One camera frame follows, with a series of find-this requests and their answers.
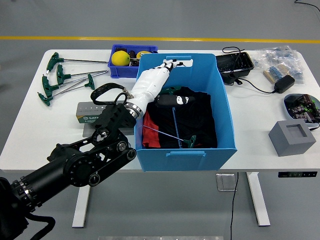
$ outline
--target blue storage box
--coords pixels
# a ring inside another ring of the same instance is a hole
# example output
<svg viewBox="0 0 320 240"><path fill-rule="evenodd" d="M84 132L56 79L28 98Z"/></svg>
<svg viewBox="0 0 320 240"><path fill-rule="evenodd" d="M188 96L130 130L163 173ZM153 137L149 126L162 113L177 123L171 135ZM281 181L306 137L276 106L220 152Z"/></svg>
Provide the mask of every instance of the blue storage box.
<svg viewBox="0 0 320 240"><path fill-rule="evenodd" d="M111 55L108 63L108 67L111 71L111 78L118 79L118 78L136 78L138 73L138 66L115 66L111 62L112 55L116 52L117 48L127 49L127 53L130 51L134 51L135 54L139 53L140 51L148 51L148 52L156 52L158 51L157 46L153 45L124 45L124 44L114 44L112 46Z"/></svg>
<svg viewBox="0 0 320 240"><path fill-rule="evenodd" d="M140 59L137 78L144 70L154 68L164 60L190 60L192 66L174 68L164 87L189 87L195 92L211 95L217 148L146 149L142 144L143 120L134 128L135 149L146 171L206 171L218 170L237 151L233 122L224 83L217 68L216 56L210 53L145 54Z"/></svg>

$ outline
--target table leg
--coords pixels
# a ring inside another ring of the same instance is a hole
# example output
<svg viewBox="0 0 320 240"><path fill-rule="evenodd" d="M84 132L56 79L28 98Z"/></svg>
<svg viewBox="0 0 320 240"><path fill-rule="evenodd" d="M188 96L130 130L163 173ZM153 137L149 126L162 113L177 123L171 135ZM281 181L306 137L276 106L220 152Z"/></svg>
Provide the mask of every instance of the table leg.
<svg viewBox="0 0 320 240"><path fill-rule="evenodd" d="M256 219L259 226L270 226L269 216L262 194L259 178L259 172L247 172L247 178L251 190L252 200L254 204Z"/></svg>
<svg viewBox="0 0 320 240"><path fill-rule="evenodd" d="M87 206L90 194L90 186L83 186L79 188L78 199L76 201L73 228L83 228L86 221Z"/></svg>

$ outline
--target bin handle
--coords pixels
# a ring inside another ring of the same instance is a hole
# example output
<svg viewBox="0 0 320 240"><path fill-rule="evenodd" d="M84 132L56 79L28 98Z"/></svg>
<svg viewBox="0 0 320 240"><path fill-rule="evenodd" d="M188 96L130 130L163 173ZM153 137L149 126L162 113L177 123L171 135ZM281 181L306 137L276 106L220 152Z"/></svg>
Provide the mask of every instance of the bin handle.
<svg viewBox="0 0 320 240"><path fill-rule="evenodd" d="M165 154L166 157L169 156L206 156L205 151L171 151Z"/></svg>
<svg viewBox="0 0 320 240"><path fill-rule="evenodd" d="M191 60L192 58L191 58L191 56L179 56L179 55L177 55L177 56L166 56L165 57L165 60L172 60L172 59L177 59L177 60Z"/></svg>

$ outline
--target lemon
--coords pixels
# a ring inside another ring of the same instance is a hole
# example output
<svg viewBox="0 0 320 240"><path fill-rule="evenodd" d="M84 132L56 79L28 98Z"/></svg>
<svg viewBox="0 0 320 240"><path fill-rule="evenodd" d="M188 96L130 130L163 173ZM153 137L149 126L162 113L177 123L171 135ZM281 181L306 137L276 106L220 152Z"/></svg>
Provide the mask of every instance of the lemon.
<svg viewBox="0 0 320 240"><path fill-rule="evenodd" d="M128 66L130 63L130 56L125 51L116 51L112 54L111 62L115 66Z"/></svg>
<svg viewBox="0 0 320 240"><path fill-rule="evenodd" d="M141 54L150 54L151 52L149 51L140 51L136 54L136 58L140 59L141 58Z"/></svg>

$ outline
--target gray square block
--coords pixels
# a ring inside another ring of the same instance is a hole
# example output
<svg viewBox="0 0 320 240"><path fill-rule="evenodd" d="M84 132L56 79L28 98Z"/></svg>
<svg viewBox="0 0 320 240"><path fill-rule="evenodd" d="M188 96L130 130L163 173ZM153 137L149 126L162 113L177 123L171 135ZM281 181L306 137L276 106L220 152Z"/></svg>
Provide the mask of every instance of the gray square block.
<svg viewBox="0 0 320 240"><path fill-rule="evenodd" d="M304 154L316 142L303 119L277 121L269 137L279 157Z"/></svg>

